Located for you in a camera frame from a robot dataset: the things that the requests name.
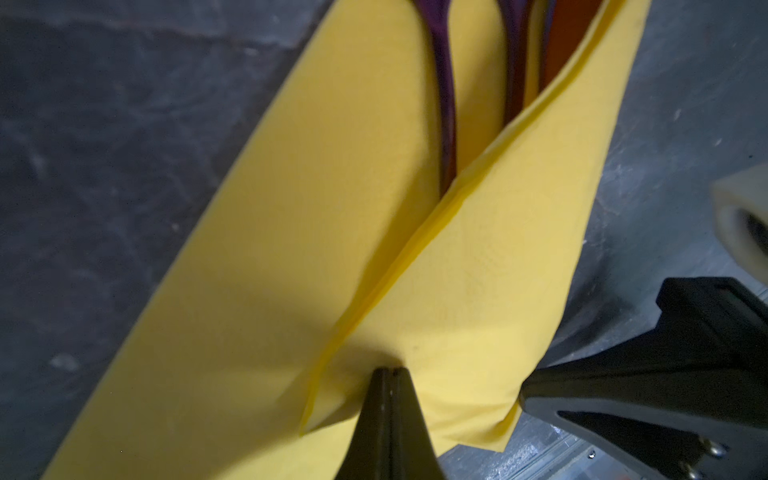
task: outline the folded yellow cloth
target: folded yellow cloth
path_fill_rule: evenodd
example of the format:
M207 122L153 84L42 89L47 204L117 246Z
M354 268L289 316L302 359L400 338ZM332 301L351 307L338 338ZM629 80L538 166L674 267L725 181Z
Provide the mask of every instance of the folded yellow cloth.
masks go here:
M332 478L378 365L411 370L438 453L503 449L648 3L607 0L499 134L495 0L455 0L461 173L439 201L414 6L337 0L43 478Z

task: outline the dark marble surface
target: dark marble surface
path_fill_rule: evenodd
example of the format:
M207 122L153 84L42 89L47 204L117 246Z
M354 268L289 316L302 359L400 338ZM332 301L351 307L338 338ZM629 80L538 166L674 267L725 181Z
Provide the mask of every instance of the dark marble surface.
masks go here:
M326 0L0 5L0 478L37 478L300 52ZM656 0L544 363L650 329L666 276L760 286L708 185L768 160L768 4ZM507 478L563 437L524 415Z

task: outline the white cylindrical object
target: white cylindrical object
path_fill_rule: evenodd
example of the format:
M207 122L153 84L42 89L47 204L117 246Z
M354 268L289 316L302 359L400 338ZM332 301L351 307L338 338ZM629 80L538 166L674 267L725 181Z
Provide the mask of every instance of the white cylindrical object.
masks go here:
M712 185L715 232L736 263L768 285L768 164Z

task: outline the roll of tape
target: roll of tape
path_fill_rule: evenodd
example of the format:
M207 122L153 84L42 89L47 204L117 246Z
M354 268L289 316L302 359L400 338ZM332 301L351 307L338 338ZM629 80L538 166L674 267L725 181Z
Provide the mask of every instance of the roll of tape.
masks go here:
M768 285L768 164L712 186L715 232L736 263Z

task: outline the yellow cloth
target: yellow cloth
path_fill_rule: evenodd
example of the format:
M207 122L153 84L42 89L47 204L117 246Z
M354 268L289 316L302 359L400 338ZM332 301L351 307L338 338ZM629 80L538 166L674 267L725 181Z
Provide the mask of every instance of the yellow cloth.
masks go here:
M419 16L338 0L44 479L332 478L379 364L410 368L438 453L503 448L561 316L647 7L609 0L499 135L495 0L455 0L462 172L438 202Z

